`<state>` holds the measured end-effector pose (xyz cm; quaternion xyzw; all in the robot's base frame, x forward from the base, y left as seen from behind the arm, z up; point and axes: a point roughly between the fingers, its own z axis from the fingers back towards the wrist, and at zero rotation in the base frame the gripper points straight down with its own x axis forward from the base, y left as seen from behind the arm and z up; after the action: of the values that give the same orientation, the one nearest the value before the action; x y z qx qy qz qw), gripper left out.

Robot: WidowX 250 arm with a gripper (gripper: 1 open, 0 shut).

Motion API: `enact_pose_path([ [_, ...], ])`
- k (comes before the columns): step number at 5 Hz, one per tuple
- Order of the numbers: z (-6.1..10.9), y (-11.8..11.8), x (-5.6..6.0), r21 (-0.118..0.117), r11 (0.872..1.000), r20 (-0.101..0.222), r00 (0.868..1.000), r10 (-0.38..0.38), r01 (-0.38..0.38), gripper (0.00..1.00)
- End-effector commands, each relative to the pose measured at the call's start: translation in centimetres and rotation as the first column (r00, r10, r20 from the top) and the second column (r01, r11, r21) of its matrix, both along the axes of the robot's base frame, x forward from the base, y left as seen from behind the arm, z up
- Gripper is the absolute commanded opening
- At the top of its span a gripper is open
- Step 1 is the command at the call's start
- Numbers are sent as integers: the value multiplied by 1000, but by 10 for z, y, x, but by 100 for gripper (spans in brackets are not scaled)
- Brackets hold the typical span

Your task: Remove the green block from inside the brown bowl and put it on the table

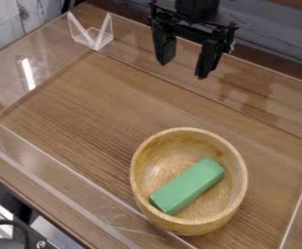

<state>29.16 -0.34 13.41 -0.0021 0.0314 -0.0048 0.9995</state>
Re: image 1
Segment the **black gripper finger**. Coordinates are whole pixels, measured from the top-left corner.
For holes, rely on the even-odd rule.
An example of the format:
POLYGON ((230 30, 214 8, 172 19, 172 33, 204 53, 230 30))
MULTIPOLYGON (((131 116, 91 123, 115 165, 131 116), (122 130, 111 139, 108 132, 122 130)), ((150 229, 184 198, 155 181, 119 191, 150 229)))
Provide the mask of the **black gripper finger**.
POLYGON ((195 76, 199 80, 206 79, 208 74, 216 69, 223 53, 223 45, 216 40, 210 38, 202 44, 202 51, 195 67, 195 76))
POLYGON ((155 55, 159 63, 166 65, 176 55, 176 36, 159 23, 152 24, 152 39, 155 55))

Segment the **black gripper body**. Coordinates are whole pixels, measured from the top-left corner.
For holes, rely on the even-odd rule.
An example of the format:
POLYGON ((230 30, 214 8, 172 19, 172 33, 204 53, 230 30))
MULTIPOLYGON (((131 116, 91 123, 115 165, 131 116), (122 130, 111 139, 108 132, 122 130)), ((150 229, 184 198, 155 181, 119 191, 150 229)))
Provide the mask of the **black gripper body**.
POLYGON ((175 36, 202 43, 219 30, 224 33, 224 52, 234 48, 238 24, 219 11, 222 0, 151 0, 150 26, 159 23, 175 36))

